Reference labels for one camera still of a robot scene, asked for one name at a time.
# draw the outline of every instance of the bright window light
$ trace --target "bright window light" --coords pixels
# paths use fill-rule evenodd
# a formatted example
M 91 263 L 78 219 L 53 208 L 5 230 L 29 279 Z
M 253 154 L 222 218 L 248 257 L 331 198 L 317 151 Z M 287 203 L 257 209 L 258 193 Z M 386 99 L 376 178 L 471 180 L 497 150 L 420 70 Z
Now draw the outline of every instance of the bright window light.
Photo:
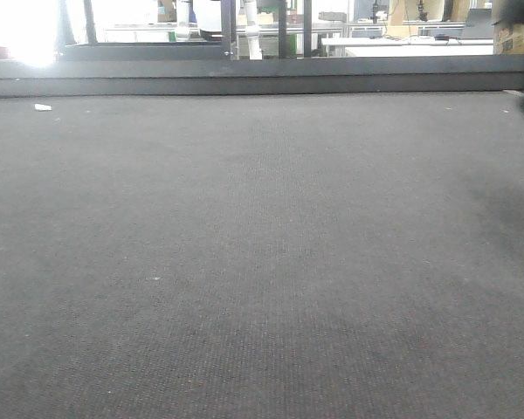
M 47 65 L 54 60 L 57 35 L 56 0 L 0 1 L 0 46 L 30 65 Z

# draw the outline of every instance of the small white scrap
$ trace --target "small white scrap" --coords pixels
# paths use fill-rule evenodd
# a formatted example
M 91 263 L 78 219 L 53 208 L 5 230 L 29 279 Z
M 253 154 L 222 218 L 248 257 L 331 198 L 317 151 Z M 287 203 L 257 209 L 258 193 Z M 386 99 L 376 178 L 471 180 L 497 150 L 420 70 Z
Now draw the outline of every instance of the small white scrap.
M 52 110 L 52 106 L 36 103 L 35 104 L 35 110 L 39 111 L 39 112 L 51 111 Z

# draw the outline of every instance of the white table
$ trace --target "white table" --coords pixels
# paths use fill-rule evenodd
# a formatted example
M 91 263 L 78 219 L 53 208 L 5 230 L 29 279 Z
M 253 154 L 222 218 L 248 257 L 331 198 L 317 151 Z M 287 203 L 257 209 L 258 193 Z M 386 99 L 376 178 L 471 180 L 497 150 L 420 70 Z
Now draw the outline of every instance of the white table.
M 433 37 L 394 38 L 325 38 L 322 45 L 328 55 L 351 57 L 416 57 L 421 55 L 490 55 L 492 39 L 449 39 Z

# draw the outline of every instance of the metal pole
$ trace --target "metal pole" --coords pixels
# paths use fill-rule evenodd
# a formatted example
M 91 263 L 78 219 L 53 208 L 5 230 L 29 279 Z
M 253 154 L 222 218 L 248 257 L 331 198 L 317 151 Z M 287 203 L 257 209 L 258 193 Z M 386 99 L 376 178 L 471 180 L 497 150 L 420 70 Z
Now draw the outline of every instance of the metal pole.
M 279 0 L 278 43 L 279 43 L 279 57 L 287 58 L 287 4 L 286 4 L 286 0 Z
M 89 44 L 97 44 L 97 32 L 95 31 L 95 20 L 93 18 L 91 0 L 84 0 L 84 10 L 86 12 L 87 42 Z
M 232 17 L 231 13 L 234 13 L 232 8 L 232 0 L 222 0 L 221 2 L 221 34 L 222 34 L 222 45 L 224 54 L 231 58 L 234 51 L 231 48 L 232 40 Z
M 313 56 L 313 0 L 303 3 L 303 57 Z

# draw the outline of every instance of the dark gray carpet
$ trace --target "dark gray carpet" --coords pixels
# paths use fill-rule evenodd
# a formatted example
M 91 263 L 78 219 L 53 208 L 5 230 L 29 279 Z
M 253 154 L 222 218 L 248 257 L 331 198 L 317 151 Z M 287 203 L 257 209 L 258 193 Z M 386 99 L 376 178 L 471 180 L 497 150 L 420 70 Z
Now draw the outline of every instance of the dark gray carpet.
M 0 100 L 0 418 L 273 417 L 524 419 L 517 98 Z

